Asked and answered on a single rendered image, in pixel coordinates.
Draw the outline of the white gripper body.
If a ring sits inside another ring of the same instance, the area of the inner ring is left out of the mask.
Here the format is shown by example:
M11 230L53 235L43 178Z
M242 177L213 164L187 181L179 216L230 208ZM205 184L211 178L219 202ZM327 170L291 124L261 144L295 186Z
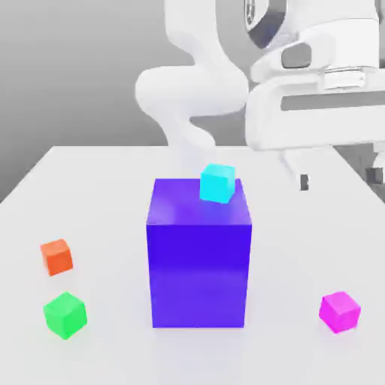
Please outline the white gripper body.
M282 98L303 95L373 95L385 78L368 78L362 88L323 90L319 78L271 78L249 94L245 138L256 151L385 142L385 104L283 111Z

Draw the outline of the small cyan cube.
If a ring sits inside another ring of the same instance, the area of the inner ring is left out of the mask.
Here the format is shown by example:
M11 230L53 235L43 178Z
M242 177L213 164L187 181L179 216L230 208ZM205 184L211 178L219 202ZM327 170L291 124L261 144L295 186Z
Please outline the small cyan cube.
M235 193L235 168L209 164L201 172L199 198L209 202L228 204Z

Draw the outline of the small magenta cube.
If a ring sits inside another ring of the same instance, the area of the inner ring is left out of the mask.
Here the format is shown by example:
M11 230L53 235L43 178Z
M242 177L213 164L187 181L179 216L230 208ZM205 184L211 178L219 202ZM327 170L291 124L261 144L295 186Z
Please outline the small magenta cube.
M360 314L361 306L346 292L322 297L319 317L335 334L355 329Z

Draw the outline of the small orange cube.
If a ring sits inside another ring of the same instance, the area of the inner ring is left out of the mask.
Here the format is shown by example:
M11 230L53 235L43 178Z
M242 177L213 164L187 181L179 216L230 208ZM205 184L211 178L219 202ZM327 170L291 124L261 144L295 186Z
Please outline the small orange cube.
M71 251L64 239L41 245L44 266L50 276L73 269Z

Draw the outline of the small green cube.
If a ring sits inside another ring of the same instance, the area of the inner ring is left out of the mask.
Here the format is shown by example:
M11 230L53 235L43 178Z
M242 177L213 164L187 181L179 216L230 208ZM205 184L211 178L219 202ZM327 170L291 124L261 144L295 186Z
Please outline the small green cube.
M61 337L69 339L87 324L84 302L69 292L64 292L43 307L48 328Z

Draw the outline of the large purple box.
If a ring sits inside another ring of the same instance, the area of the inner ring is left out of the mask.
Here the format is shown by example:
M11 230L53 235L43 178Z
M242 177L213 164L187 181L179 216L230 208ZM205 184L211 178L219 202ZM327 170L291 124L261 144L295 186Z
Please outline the large purple box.
M155 328L244 326L252 221L242 182L229 203L203 201L197 179L157 178L147 216Z

